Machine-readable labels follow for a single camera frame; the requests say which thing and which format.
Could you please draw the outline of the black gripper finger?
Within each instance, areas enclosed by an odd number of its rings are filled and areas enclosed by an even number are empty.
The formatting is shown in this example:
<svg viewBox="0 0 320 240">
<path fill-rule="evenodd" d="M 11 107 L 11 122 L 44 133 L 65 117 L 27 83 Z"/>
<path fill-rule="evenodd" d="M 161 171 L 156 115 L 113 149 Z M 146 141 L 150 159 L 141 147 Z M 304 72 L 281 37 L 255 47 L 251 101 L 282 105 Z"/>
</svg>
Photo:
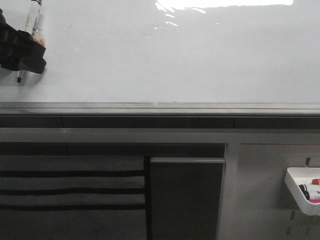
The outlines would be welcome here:
<svg viewBox="0 0 320 240">
<path fill-rule="evenodd" d="M 46 48 L 36 41 L 31 41 L 27 47 L 27 52 L 21 58 L 19 71 L 29 71 L 36 74 L 42 74 L 47 62 L 44 59 Z"/>
</svg>

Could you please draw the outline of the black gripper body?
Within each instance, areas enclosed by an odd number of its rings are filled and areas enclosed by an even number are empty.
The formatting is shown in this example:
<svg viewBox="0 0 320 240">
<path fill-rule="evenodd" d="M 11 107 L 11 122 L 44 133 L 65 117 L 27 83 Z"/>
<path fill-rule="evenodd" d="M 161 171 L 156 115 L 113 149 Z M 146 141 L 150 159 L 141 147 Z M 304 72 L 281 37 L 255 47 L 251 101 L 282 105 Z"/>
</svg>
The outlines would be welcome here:
<svg viewBox="0 0 320 240">
<path fill-rule="evenodd" d="M 16 30 L 6 22 L 0 9 L 0 67 L 18 71 L 22 60 L 32 52 L 33 37 L 26 31 Z"/>
</svg>

